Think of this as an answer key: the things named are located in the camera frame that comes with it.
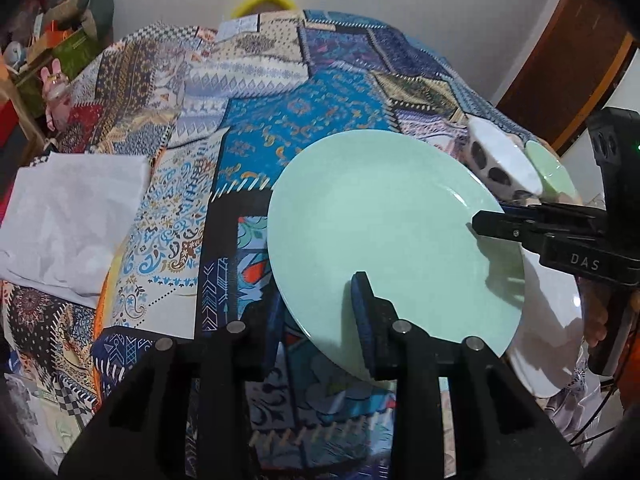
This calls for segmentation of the person right hand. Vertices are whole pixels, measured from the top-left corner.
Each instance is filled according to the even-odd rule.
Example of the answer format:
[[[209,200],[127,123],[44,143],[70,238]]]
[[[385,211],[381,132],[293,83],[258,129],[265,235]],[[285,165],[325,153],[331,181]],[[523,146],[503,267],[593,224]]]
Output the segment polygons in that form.
[[[611,289],[608,285],[588,280],[580,280],[578,288],[584,310],[584,338],[590,348],[596,348],[608,332],[606,323]]]

